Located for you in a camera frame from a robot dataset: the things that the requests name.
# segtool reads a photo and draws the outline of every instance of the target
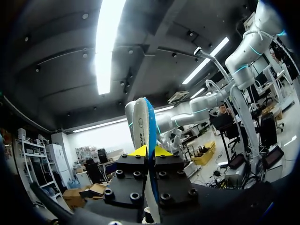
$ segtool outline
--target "air conditioning unit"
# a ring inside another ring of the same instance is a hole
[[[181,100],[183,100],[187,95],[189,94],[189,91],[177,91],[169,100],[168,104],[176,103]]]

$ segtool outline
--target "monitor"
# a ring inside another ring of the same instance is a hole
[[[266,82],[268,82],[268,79],[263,74],[263,72],[261,72],[255,79],[261,84],[261,86],[263,86]]]

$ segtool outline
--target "fluorescent light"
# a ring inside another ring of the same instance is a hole
[[[182,82],[182,84],[189,83],[198,73],[200,70],[202,70],[207,63],[209,63],[210,59],[205,59],[200,65]]]
[[[154,110],[154,112],[155,112],[155,113],[158,113],[158,112],[162,112],[162,111],[169,110],[169,109],[173,109],[173,108],[174,108],[174,106],[172,105],[172,106],[168,106],[168,107],[166,107],[166,108],[156,109],[156,110]]]
[[[113,51],[126,0],[102,0],[96,33],[96,53]]]
[[[283,147],[285,147],[285,146],[287,146],[288,144],[290,144],[291,142],[295,141],[296,138],[297,138],[297,136],[295,135],[294,137],[292,137],[292,139],[291,139],[289,142],[285,143],[285,144],[283,145]]]
[[[229,42],[228,37],[225,37],[223,39],[223,41],[221,41],[220,44],[218,44],[218,46],[210,53],[211,56],[216,56],[216,54],[218,54],[219,51],[222,50],[222,48],[224,48],[224,46]]]
[[[229,42],[229,39],[225,37],[223,41],[210,53],[211,56],[216,56],[218,52]],[[200,65],[182,82],[182,84],[189,83],[198,73],[202,70],[207,63],[209,63],[210,59],[205,59]]]
[[[197,92],[196,92],[196,94],[194,94],[192,97],[191,97],[191,99],[192,98],[195,98],[197,95],[199,95],[202,91],[204,91],[204,88],[201,88],[200,90],[198,90]]]
[[[78,132],[81,132],[81,131],[91,130],[91,129],[94,129],[94,128],[100,128],[100,127],[104,127],[104,126],[107,126],[107,125],[111,125],[111,124],[114,124],[114,123],[120,123],[120,122],[124,122],[124,121],[127,121],[127,119],[123,118],[121,120],[115,120],[115,121],[112,121],[112,122],[103,123],[103,124],[95,125],[95,126],[92,126],[92,127],[87,127],[87,128],[83,128],[83,129],[79,129],[79,130],[74,130],[73,132],[78,133]]]
[[[110,92],[112,51],[125,1],[102,0],[95,47],[95,71],[99,95]]]
[[[111,89],[112,55],[112,52],[97,53],[95,55],[95,71],[99,95],[109,93]]]

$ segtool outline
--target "ceiling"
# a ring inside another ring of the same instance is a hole
[[[211,52],[227,36],[230,42],[217,55],[224,64],[241,41],[242,20],[255,9],[255,0],[127,0],[112,55],[111,92],[98,95],[93,59],[101,0],[19,2],[7,13],[1,89],[51,131],[122,116],[124,105],[142,96],[164,106],[176,91],[196,93],[205,77],[218,81],[210,62],[181,84],[202,61],[192,57],[196,47]]]

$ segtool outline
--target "white wall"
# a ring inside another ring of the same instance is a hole
[[[127,122],[73,133],[67,136],[72,162],[77,160],[76,148],[95,146],[105,148],[106,152],[123,149],[125,153],[134,151]]]

